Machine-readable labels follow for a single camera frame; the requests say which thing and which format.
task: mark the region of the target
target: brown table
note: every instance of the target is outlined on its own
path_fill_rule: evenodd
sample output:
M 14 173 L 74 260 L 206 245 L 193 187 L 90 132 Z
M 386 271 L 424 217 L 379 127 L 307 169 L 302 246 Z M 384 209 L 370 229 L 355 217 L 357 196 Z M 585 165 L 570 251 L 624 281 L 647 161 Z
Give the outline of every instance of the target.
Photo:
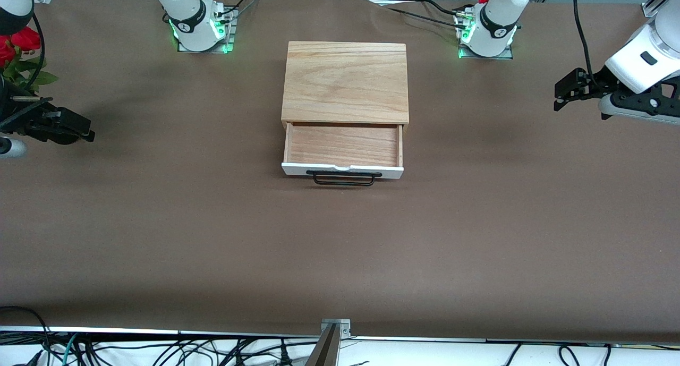
M 680 130 L 602 122 L 595 100 L 552 112 L 583 65 L 570 5 L 529 5 L 503 62 L 361 0 L 259 0 L 226 56 L 173 51 L 162 14 L 37 7 L 61 77 L 43 94 L 97 138 L 0 163 L 0 303 L 68 326 L 680 341 Z M 644 20 L 581 18 L 595 69 Z M 406 43 L 401 180 L 284 176 L 291 40 Z

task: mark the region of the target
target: red rose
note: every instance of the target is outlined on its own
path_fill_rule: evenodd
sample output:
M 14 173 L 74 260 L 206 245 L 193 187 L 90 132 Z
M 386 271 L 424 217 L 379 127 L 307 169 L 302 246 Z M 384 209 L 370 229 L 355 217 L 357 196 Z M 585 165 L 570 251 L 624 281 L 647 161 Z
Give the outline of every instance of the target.
M 7 61 L 12 61 L 16 51 L 14 51 L 14 46 L 9 44 L 10 37 L 7 35 L 0 35 L 0 68 L 3 68 Z
M 37 50 L 40 49 L 40 35 L 31 28 L 24 27 L 17 34 L 12 34 L 12 43 L 24 52 Z

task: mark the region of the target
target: teal cable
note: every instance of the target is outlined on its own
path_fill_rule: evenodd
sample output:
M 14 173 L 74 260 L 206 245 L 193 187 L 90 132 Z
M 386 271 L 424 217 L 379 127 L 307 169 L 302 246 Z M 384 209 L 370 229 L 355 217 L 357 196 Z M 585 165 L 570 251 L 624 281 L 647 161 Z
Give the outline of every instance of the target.
M 71 346 L 73 346 L 73 341 L 75 340 L 78 333 L 71 335 L 68 344 L 66 344 L 66 350 L 64 351 L 64 359 L 61 359 L 61 366 L 66 366 L 67 359 L 69 358 L 69 352 L 71 351 Z

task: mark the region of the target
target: white floor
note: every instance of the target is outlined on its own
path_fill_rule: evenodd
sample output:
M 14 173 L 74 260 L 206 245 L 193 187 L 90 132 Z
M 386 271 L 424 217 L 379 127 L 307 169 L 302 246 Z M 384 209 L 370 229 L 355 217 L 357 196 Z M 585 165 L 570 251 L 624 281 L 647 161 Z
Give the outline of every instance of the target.
M 289 340 L 287 343 L 308 342 L 309 339 Z M 117 346 L 135 347 L 146 344 L 162 344 L 162 342 L 120 342 Z M 219 351 L 228 352 L 236 341 L 215 341 Z M 267 347 L 277 346 L 277 339 L 260 340 L 246 349 L 246 352 L 254 352 Z M 97 347 L 110 346 L 112 344 L 100 344 Z M 396 366 L 406 365 L 445 365 L 445 366 L 505 366 L 508 356 L 514 349 L 512 344 L 474 344 L 456 342 L 399 342 L 399 341 L 367 341 L 345 340 L 342 342 L 338 366 L 357 366 L 364 362 L 366 366 Z M 24 364 L 31 359 L 40 347 L 37 345 L 0 346 L 0 366 L 14 366 Z M 151 347 L 141 350 L 104 350 L 98 352 L 106 361 L 113 366 L 151 366 L 155 359 L 165 350 L 165 347 Z M 313 346 L 290 346 L 289 356 L 292 359 L 309 356 Z M 600 366 L 605 358 L 606 349 L 600 347 L 572 346 L 573 352 L 579 360 L 580 366 Z M 560 366 L 558 358 L 558 346 L 523 345 L 517 352 L 512 366 L 556 365 Z M 174 366 L 180 360 L 181 352 L 170 359 L 165 366 Z M 186 360 L 186 366 L 210 366 L 218 362 L 213 358 L 192 354 Z M 273 357 L 255 357 L 249 359 L 248 366 L 272 365 L 276 362 Z M 44 366 L 46 356 L 43 354 L 39 366 Z M 53 366 L 59 366 L 54 359 Z M 680 351 L 665 351 L 639 348 L 612 349 L 609 366 L 677 366 L 680 364 Z

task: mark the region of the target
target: black metal handle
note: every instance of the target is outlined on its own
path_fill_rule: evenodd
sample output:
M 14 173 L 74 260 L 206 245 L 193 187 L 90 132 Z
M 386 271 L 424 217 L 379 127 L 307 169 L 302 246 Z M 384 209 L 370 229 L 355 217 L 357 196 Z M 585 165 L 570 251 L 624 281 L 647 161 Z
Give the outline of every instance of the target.
M 376 177 L 381 177 L 380 172 L 342 172 L 342 171 L 307 171 L 313 175 L 314 182 L 320 186 L 363 186 L 369 187 L 376 182 Z M 362 179 L 366 181 L 349 181 L 347 179 Z

